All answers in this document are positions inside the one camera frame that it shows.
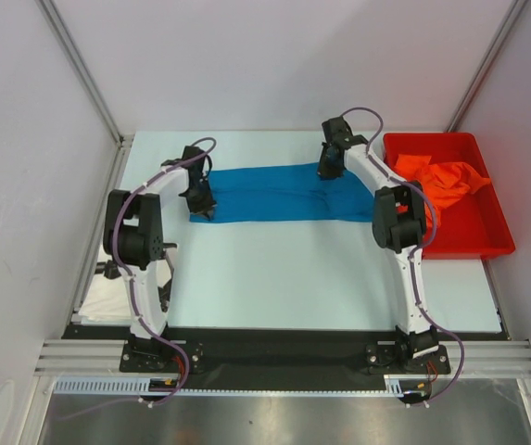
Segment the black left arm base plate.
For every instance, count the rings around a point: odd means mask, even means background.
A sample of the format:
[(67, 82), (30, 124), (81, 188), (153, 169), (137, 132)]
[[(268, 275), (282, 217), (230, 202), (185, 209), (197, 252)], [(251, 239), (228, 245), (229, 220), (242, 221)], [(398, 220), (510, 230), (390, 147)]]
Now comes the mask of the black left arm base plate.
[(122, 373), (163, 374), (174, 373), (178, 363), (191, 375), (205, 371), (203, 345), (197, 341), (174, 339), (171, 343), (180, 347), (188, 357), (184, 365), (181, 352), (154, 338), (139, 338), (129, 334), (122, 348), (119, 370)]

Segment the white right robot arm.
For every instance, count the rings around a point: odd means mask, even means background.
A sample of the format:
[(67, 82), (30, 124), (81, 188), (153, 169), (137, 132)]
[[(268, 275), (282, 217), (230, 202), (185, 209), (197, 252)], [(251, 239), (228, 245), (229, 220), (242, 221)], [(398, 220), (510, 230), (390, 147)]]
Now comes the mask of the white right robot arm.
[(438, 349), (437, 328), (425, 308), (421, 263), (427, 224), (421, 187), (393, 172), (344, 117), (324, 121), (322, 131), (319, 177), (334, 180), (350, 172), (373, 193), (373, 239), (386, 254), (398, 297), (396, 360), (403, 370), (417, 372)]

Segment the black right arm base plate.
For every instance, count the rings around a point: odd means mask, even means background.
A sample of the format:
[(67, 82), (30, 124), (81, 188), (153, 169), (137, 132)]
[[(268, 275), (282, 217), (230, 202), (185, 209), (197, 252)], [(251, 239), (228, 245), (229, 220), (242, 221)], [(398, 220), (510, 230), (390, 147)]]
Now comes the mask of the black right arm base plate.
[(366, 346), (363, 372), (367, 375), (448, 375), (452, 368), (447, 349), (438, 349), (409, 358), (395, 342), (378, 342)]

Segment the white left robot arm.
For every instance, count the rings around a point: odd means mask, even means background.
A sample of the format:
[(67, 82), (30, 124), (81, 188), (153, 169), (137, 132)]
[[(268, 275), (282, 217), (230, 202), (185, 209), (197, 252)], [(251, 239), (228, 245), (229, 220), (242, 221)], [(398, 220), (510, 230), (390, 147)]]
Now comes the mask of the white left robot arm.
[(179, 158), (162, 162), (133, 190), (114, 189), (107, 196), (103, 249), (126, 285), (131, 335), (147, 340), (140, 357), (156, 371), (167, 368), (173, 359), (171, 343), (161, 336), (168, 313), (160, 305), (157, 284), (158, 260), (167, 256), (162, 211), (173, 200), (183, 199), (190, 215), (213, 219), (217, 203), (209, 174), (216, 145), (213, 137), (200, 138), (185, 146)]

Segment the blue t shirt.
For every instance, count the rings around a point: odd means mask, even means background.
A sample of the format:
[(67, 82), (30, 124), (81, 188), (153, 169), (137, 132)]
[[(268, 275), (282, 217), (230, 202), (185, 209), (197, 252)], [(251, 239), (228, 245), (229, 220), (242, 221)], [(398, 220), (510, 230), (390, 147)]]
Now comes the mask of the blue t shirt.
[(358, 177), (345, 172), (323, 180), (315, 163), (214, 171), (209, 185), (216, 201), (208, 220), (192, 223), (373, 220), (373, 194)]

